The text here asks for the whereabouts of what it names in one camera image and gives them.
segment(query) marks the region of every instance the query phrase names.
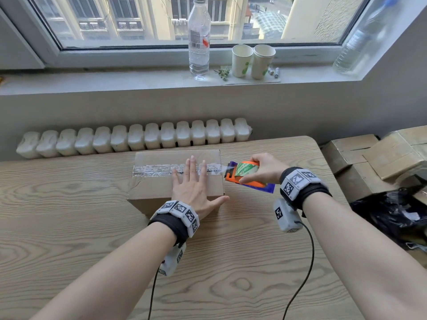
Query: wooden table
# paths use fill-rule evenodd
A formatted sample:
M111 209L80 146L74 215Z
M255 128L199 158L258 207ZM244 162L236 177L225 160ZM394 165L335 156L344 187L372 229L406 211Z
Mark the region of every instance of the wooden table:
M321 177L347 204L309 137L209 145L222 163L270 152ZM0 163L0 319L28 319L59 291L147 225L126 201L135 153ZM159 276L153 319L280 320L307 274L305 230L279 230L274 195L225 182L230 196L188 243L175 274ZM146 319L151 288L130 319ZM316 242L311 276L287 319L362 319Z

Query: road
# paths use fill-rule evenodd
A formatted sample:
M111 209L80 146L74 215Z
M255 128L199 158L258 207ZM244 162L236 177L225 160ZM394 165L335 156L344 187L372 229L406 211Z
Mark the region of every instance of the road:
M267 8L267 11L277 12L286 16L291 12L292 1L291 0L274 0L274 4L271 4L269 0L249 0L250 3L256 3Z

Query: person's left hand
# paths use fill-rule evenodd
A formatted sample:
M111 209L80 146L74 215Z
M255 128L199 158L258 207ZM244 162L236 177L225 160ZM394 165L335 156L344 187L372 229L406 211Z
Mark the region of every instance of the person's left hand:
M199 181L197 181L197 176L194 156L191 156L191 159L187 159L185 162L184 175L181 184L179 183L176 169L173 169L172 199L179 200L190 205L199 216L199 220L202 220L212 210L220 207L230 198L228 196L221 196L213 201L209 201L206 198L206 161L203 161L201 164Z

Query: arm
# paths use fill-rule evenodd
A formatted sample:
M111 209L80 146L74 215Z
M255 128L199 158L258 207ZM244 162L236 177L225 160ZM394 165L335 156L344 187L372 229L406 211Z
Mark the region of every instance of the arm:
M270 154L256 154L257 173L240 182L279 183L288 168ZM329 262L368 320L425 319L427 272L409 254L325 193L314 193L303 210Z
M173 200L192 206L202 220L229 197L206 198L206 162L197 180L194 156L185 163L183 183L173 170ZM154 222L106 256L41 309L32 320L126 319L177 240Z

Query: cup rim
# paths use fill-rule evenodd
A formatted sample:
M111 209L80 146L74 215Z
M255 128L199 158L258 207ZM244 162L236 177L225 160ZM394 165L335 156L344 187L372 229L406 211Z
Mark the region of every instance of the cup rim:
M267 46L267 47L271 48L274 51L273 55L265 56L265 55L262 55L262 54L258 53L257 52L257 47L259 48L259 46L262 46L262 47ZM276 54L276 49L274 47L271 47L270 45L267 45L267 44L259 44L259 45L256 45L254 47L254 54L257 55L258 57L271 58L271 57L274 57L274 55Z
M252 50L252 53L251 53L250 55L248 55L248 56L240 56L240 55L238 55L237 53L235 53L235 52L234 52L234 48L236 48L236 47L241 47L241 46L245 46L245 48L250 48L250 49ZM233 53L233 55L236 55L237 57L247 58L247 57L251 57L251 56L254 54L254 49L253 49L252 47L248 46L247 44L238 44L238 45L236 45L236 46L234 46L234 47L232 48L232 53Z

